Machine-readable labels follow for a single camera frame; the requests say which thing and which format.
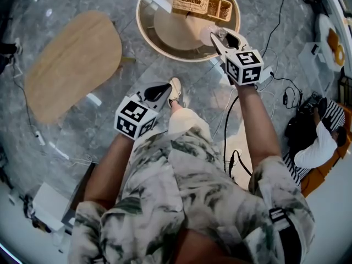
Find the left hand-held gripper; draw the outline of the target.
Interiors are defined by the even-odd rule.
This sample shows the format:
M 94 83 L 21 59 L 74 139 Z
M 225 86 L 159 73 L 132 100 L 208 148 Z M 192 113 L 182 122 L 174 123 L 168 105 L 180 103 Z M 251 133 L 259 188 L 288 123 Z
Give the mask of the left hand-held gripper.
M 132 97 L 125 96 L 115 112 L 114 129 L 132 140 L 137 140 L 150 131 L 160 111 L 171 93 L 168 82 L 151 82 L 144 84 Z M 140 98 L 151 98 L 151 107 L 137 101 Z

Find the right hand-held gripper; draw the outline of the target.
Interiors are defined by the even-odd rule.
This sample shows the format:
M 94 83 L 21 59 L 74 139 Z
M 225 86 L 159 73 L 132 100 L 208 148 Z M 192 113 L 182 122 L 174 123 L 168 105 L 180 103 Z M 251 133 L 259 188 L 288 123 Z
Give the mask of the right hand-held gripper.
M 217 53 L 221 57 L 221 68 L 231 85 L 250 85 L 262 80 L 264 62 L 257 49 L 252 49 L 244 36 L 231 29 L 224 29 L 227 33 L 226 47 L 221 39 L 210 33 L 210 39 Z

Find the person's right forearm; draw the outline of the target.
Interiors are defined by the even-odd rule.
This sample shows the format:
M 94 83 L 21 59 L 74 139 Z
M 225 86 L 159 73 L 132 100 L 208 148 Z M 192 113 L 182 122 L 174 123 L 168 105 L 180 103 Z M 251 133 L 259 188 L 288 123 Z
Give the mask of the person's right forearm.
M 277 133 L 254 86 L 236 86 L 243 116 L 247 146 L 252 168 L 267 157 L 280 156 Z

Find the person's left forearm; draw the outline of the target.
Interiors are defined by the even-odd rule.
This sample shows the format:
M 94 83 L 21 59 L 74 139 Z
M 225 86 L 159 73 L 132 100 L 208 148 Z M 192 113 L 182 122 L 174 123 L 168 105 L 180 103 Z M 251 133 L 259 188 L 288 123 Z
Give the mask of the person's left forearm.
M 115 137 L 87 182 L 84 201 L 107 210 L 115 205 L 133 145 L 134 141 L 123 134 Z

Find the round glass coffee table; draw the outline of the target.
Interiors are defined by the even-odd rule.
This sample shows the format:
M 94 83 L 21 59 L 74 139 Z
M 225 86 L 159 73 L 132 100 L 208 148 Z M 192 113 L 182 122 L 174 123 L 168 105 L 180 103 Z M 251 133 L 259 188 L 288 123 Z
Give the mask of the round glass coffee table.
M 136 10 L 138 28 L 148 44 L 160 54 L 182 62 L 204 62 L 218 56 L 212 46 L 202 43 L 201 30 L 217 25 L 240 29 L 240 9 L 236 0 L 229 21 L 201 19 L 187 12 L 172 11 L 173 0 L 139 0 Z

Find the white sneaker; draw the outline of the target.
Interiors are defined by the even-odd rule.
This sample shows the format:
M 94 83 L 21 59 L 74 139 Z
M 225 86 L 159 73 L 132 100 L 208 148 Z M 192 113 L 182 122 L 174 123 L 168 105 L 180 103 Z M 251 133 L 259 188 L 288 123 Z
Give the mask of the white sneaker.
M 182 94 L 182 85 L 181 85 L 180 80 L 176 77 L 171 78 L 169 84 L 172 87 L 172 91 L 171 91 L 169 98 L 168 98 L 168 104 L 171 107 L 172 102 L 174 102 L 174 101 L 179 102 L 180 96 Z

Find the beige shorts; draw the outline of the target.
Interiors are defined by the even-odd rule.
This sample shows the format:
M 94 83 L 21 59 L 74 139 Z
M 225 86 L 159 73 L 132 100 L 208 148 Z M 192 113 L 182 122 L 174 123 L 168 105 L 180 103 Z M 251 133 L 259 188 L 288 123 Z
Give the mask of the beige shorts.
M 171 114 L 168 134 L 183 135 L 193 129 L 198 131 L 202 138 L 208 142 L 212 142 L 208 123 L 200 118 L 192 109 L 181 108 Z

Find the woven wicker basket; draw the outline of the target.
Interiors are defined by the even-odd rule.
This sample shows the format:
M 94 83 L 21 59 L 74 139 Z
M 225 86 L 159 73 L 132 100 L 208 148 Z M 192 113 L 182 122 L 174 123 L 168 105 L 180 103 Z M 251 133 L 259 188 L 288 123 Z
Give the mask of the woven wicker basket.
M 173 0 L 172 12 L 210 21 L 229 22 L 232 4 L 226 0 Z

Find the oval wooden table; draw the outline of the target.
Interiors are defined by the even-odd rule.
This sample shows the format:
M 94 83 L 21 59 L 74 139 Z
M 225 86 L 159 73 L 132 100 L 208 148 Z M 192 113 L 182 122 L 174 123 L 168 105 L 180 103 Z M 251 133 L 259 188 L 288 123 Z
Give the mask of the oval wooden table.
M 80 13 L 29 69 L 27 104 L 39 122 L 52 124 L 122 64 L 135 61 L 123 55 L 120 36 L 107 14 L 96 10 Z

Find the white oval side table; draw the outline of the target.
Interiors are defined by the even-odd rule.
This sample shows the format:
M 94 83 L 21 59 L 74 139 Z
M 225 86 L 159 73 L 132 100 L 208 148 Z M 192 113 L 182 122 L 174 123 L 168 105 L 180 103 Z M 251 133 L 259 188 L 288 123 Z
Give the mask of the white oval side table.
M 337 30 L 335 26 L 333 25 L 333 23 L 331 22 L 330 18 L 327 15 L 324 15 L 324 14 L 317 15 L 316 21 L 315 21 L 315 33 L 316 33 L 315 41 L 320 43 L 322 54 L 326 60 L 326 63 L 329 69 L 335 72 L 340 72 L 343 66 L 341 67 L 335 63 L 334 52 L 331 50 L 331 48 L 327 43 L 327 36 L 330 28 L 332 28 L 337 34 Z M 339 38 L 339 44 L 342 45 L 342 41 L 339 36 L 338 38 Z

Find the white green patterned shirt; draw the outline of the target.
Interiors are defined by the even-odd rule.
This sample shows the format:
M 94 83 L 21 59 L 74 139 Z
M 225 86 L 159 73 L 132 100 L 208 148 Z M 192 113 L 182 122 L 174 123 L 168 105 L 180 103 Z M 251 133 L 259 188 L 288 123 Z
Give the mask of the white green patterned shirt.
M 254 264 L 301 264 L 314 217 L 283 160 L 261 161 L 244 190 L 220 158 L 194 129 L 147 139 L 111 209 L 78 204 L 68 263 L 167 264 L 185 228 Z

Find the black headset bundle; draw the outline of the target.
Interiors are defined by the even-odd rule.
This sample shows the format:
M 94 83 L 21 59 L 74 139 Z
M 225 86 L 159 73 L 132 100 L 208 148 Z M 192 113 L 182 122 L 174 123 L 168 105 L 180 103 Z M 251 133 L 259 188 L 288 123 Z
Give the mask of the black headset bundle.
M 304 114 L 313 114 L 314 108 L 318 108 L 320 118 L 322 118 L 327 110 L 328 101 L 326 97 L 313 92 L 311 96 L 299 107 L 299 112 Z

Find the white cabinet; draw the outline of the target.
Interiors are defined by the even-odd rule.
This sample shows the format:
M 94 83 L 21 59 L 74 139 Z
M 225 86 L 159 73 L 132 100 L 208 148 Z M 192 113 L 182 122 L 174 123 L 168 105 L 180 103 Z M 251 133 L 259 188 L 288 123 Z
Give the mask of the white cabinet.
M 352 17 L 349 17 L 347 5 L 343 0 L 326 0 L 329 6 L 329 17 L 342 35 L 352 38 Z

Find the dark wooden side table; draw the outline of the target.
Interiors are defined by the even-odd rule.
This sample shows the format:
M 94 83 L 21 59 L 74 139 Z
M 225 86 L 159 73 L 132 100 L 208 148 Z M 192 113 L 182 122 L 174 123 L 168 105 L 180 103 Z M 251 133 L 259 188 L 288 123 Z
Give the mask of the dark wooden side table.
M 75 222 L 75 213 L 76 213 L 76 208 L 79 203 L 81 203 L 84 199 L 84 192 L 85 188 L 87 185 L 87 182 L 90 179 L 90 176 L 96 167 L 96 163 L 91 163 L 82 177 L 81 181 L 79 184 L 76 186 L 69 202 L 68 205 L 65 209 L 65 213 L 62 217 L 62 223 L 65 225 L 65 232 L 68 234 L 72 233 L 74 222 Z

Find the black white striped cloth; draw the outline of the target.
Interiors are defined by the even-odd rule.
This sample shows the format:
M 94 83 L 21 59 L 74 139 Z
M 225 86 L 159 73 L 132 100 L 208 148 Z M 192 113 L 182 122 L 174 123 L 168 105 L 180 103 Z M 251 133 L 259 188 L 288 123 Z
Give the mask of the black white striped cloth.
M 323 123 L 328 129 L 336 129 L 343 127 L 345 124 L 345 112 L 343 107 L 330 100 L 327 110 L 323 116 Z M 289 173 L 291 174 L 296 185 L 301 188 L 301 181 L 309 174 L 312 169 L 300 168 L 291 160 L 289 152 L 283 157 L 284 163 L 287 165 Z

